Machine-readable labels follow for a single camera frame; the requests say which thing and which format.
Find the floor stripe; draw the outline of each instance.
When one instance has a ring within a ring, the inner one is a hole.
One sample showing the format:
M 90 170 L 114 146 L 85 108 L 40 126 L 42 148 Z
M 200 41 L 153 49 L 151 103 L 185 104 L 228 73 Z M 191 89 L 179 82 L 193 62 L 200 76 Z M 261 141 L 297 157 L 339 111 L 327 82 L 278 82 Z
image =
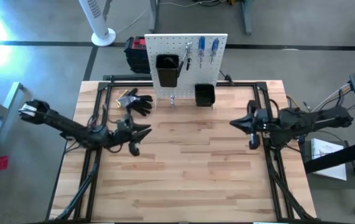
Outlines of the floor stripe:
M 324 46 L 324 45 L 264 45 L 264 44 L 226 44 L 226 49 L 254 50 L 343 50 L 355 51 L 355 46 Z
M 95 46 L 92 48 L 92 52 L 90 52 L 88 65 L 86 66 L 85 75 L 83 76 L 83 81 L 89 81 L 90 79 L 90 75 L 92 74 L 93 66 L 96 60 L 97 50 L 98 47 Z
M 8 46 L 58 46 L 58 47 L 93 47 L 91 42 L 63 42 L 63 41 L 15 41 L 2 40 L 0 45 Z M 124 47 L 124 42 L 114 42 L 107 47 Z M 226 49 L 252 50 L 337 50 L 355 51 L 355 46 L 327 46 L 327 45 L 270 45 L 270 44 L 226 44 Z
M 93 47 L 91 42 L 67 42 L 67 41 L 18 41 L 0 40 L 0 45 L 6 46 L 45 46 L 45 47 Z

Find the blue screwdriver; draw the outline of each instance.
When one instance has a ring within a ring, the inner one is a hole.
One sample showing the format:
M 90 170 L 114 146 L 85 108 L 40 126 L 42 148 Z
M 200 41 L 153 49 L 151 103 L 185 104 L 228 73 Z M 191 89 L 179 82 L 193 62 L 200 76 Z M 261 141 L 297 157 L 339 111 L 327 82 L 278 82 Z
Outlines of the blue screwdriver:
M 211 63 L 214 62 L 214 57 L 216 56 L 217 48 L 219 46 L 219 39 L 216 38 L 214 42 L 212 43 L 212 48 L 211 48 Z
M 200 57 L 200 68 L 202 64 L 202 58 L 204 57 L 204 51 L 205 51 L 205 37 L 201 36 L 198 41 L 198 56 Z

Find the white paper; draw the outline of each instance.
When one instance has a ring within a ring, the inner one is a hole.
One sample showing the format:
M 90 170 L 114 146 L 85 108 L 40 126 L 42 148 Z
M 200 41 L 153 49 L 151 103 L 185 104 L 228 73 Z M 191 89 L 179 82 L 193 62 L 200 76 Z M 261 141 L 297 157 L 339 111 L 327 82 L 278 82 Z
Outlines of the white paper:
M 321 156 L 325 156 L 329 153 L 333 153 L 344 148 L 344 146 L 322 141 L 319 139 L 312 139 L 311 145 L 312 145 L 312 159 L 317 159 Z M 314 172 L 314 174 L 323 175 L 326 177 L 332 177 L 339 180 L 346 180 L 346 167 L 345 164 L 341 164 L 336 167 L 331 167 L 328 169 L 316 171 Z

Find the screwdriver handle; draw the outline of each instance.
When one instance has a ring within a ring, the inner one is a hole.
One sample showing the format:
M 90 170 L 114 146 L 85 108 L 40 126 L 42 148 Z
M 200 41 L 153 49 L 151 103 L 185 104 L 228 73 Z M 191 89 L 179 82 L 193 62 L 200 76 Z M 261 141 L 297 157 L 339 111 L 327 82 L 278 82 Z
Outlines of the screwdriver handle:
M 218 46 L 219 46 L 219 39 L 216 38 L 214 40 L 214 42 L 212 43 L 212 48 L 211 48 L 212 53 L 215 55 L 216 55 L 216 51 L 217 51 Z
M 201 57 L 204 56 L 204 50 L 205 50 L 205 37 L 204 36 L 201 36 L 198 41 L 198 50 L 199 50 L 199 55 Z

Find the black container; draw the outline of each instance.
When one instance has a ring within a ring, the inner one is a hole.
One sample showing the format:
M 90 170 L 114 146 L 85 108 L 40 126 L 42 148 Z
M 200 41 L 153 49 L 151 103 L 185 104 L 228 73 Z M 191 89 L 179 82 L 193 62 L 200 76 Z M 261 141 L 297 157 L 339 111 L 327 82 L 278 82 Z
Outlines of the black container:
M 196 105 L 212 106 L 215 103 L 215 87 L 211 84 L 196 84 Z
M 176 87 L 179 78 L 179 56 L 157 55 L 156 66 L 161 87 Z
M 126 61 L 130 66 L 130 70 L 136 73 L 150 74 L 150 65 L 146 50 L 146 42 L 144 37 L 130 37 L 125 42 Z

